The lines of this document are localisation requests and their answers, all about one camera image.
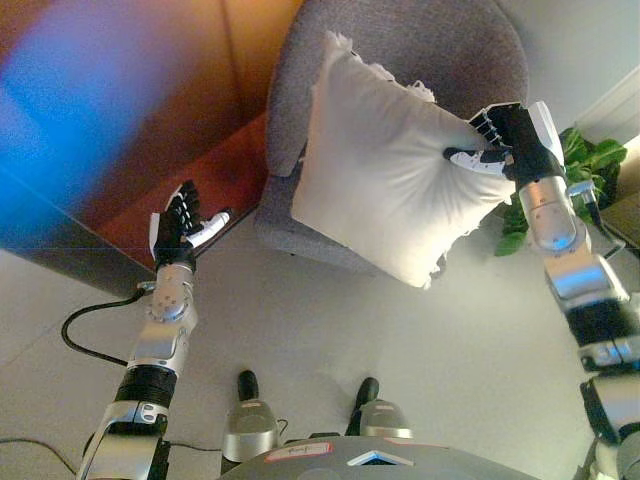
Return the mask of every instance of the pillow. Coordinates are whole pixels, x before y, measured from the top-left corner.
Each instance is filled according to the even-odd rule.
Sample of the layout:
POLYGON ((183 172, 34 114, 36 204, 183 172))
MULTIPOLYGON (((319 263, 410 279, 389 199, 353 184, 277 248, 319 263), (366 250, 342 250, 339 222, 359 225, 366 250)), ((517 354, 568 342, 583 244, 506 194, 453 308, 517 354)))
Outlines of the pillow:
POLYGON ((438 258, 514 191, 508 180, 445 160, 447 147, 489 145, 420 82, 399 85, 380 65, 363 63, 351 40, 327 32, 291 215, 428 288, 438 258))

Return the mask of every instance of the black cable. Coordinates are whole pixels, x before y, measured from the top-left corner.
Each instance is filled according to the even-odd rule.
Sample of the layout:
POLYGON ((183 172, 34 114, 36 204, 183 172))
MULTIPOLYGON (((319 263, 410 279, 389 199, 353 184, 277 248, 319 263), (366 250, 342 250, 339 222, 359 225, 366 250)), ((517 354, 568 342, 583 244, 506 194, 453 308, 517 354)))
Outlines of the black cable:
POLYGON ((276 420, 277 422, 284 422, 284 427, 282 427, 282 430, 280 430, 280 433, 278 434, 280 437, 282 436, 282 434, 284 433, 284 431, 287 429, 287 427, 289 426, 289 420, 287 420, 286 418, 279 418, 278 420, 276 420))
POLYGON ((145 290, 144 288, 139 288, 136 290, 133 296, 131 298, 128 298, 127 300, 122 300, 120 302, 110 302, 110 303, 102 303, 99 305, 92 305, 90 307, 82 308, 75 313, 72 313, 69 316, 69 318, 67 318, 65 322, 62 324, 62 329, 60 330, 60 335, 62 335, 62 340, 64 340, 64 343, 66 343, 69 348, 72 348, 77 352, 84 353, 85 355, 100 358, 102 360, 106 360, 107 362, 115 363, 117 365, 122 365, 123 367, 126 367, 127 362, 125 362, 120 358, 116 358, 116 357, 112 357, 111 355, 106 355, 104 353, 96 352, 95 350, 90 350, 88 348, 85 348, 75 343, 73 340, 69 338, 69 333, 68 333, 69 326, 76 318, 78 318, 81 315, 84 315, 85 313, 95 312, 96 310, 102 310, 105 308, 122 307, 125 305, 131 305, 132 303, 137 302, 140 298, 142 298, 146 292, 147 290, 145 290))
POLYGON ((75 477, 76 475, 76 469, 75 467, 71 464, 71 462, 69 460, 66 459, 66 457, 60 453, 55 447, 52 447, 51 445, 49 445, 46 442, 43 442, 41 440, 37 440, 35 438, 27 438, 27 437, 7 437, 7 438, 0 438, 0 444, 6 444, 6 443, 32 443, 34 445, 40 445, 41 447, 46 448, 47 450, 49 450, 51 453, 53 453, 58 460, 60 460, 65 467, 67 467, 67 470, 69 470, 71 472, 71 474, 75 477))
POLYGON ((613 257, 616 253, 618 253, 620 250, 625 248, 627 246, 627 243, 621 238, 619 238, 617 235, 613 234, 604 225, 604 223, 602 223, 602 217, 600 216, 600 208, 598 207, 598 204, 596 202, 585 203, 585 206, 587 207, 587 210, 589 211, 589 215, 593 220, 593 224, 596 226, 598 231, 604 236, 604 238, 606 238, 607 240, 609 240, 611 243, 615 245, 611 250, 609 250, 607 253, 604 254, 604 258, 613 257))
POLYGON ((221 448, 196 447, 194 445, 189 445, 188 443, 184 443, 184 442, 169 442, 169 443, 171 444, 172 447, 190 448, 191 450, 196 450, 198 452, 221 452, 222 451, 221 448))

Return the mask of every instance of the blue light flare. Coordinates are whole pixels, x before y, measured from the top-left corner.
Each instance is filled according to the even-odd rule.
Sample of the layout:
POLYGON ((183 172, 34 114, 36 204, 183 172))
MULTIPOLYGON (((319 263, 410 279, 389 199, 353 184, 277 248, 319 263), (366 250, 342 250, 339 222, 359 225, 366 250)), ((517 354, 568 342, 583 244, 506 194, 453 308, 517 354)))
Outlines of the blue light flare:
MULTIPOLYGON (((196 66, 204 39, 197 7, 63 0, 47 9, 0 70, 2 182, 76 211, 196 66)), ((55 227, 14 190, 0 189, 0 230, 55 227)))

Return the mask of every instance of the white wall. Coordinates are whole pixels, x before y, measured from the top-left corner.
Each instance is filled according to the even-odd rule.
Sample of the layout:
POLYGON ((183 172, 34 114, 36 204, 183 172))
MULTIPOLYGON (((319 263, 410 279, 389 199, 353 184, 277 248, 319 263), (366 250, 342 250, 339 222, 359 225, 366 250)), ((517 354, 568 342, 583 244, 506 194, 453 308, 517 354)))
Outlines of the white wall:
POLYGON ((529 102, 544 100, 559 131, 640 63, 638 0, 496 1, 522 39, 529 102))

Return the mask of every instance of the label sticker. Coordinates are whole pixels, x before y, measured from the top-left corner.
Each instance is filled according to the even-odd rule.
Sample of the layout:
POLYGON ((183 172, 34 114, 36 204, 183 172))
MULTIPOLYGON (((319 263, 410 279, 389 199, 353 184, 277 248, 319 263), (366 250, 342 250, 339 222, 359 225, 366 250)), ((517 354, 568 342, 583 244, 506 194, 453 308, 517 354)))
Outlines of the label sticker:
POLYGON ((308 443, 306 445, 296 445, 295 447, 281 448, 271 452, 264 459, 266 463, 289 460, 291 458, 318 457, 333 452, 333 445, 329 442, 308 443))

